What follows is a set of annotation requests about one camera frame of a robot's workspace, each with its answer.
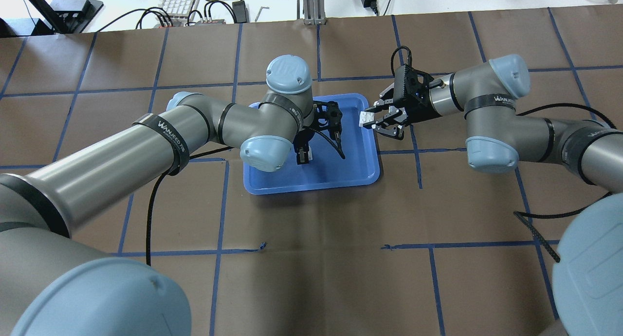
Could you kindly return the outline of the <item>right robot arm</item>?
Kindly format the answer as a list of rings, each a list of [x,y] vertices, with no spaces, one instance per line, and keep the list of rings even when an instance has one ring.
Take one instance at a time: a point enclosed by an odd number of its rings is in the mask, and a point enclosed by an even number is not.
[[[532,118],[516,113],[529,94],[523,58],[507,55],[434,78],[409,64],[360,113],[360,127],[402,139],[403,128],[461,113],[469,167],[505,173],[519,162],[559,164],[608,195],[574,215],[558,243],[552,296],[558,325],[546,334],[622,334],[622,132],[603,119]]]

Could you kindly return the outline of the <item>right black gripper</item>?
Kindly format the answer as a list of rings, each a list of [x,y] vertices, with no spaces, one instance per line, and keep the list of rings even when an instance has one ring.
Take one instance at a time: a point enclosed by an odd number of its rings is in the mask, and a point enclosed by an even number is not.
[[[403,140],[403,128],[414,123],[436,119],[427,86],[418,78],[398,78],[382,92],[366,112],[388,111],[382,118],[375,118],[372,130],[391,139]]]

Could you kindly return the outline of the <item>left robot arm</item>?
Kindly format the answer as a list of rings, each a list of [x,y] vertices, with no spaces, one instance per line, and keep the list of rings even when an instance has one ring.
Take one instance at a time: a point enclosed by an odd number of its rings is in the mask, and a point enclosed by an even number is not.
[[[260,171],[278,171],[312,127],[304,59],[266,68],[257,108],[180,92],[160,114],[27,175],[1,175],[3,336],[189,336],[183,289],[146,263],[117,258],[72,234],[153,179],[175,176],[209,142],[238,148]]]

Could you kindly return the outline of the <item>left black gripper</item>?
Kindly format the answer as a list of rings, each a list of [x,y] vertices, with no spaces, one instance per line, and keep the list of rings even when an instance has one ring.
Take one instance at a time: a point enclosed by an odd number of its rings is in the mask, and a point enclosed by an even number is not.
[[[309,164],[312,160],[309,141],[311,141],[314,135],[321,136],[321,138],[325,139],[337,152],[338,156],[340,156],[341,159],[345,159],[346,155],[341,146],[341,134],[343,132],[341,118],[343,117],[343,113],[338,107],[338,103],[336,101],[314,101],[312,112],[313,119],[311,124],[304,127],[303,130],[294,137],[297,164]]]

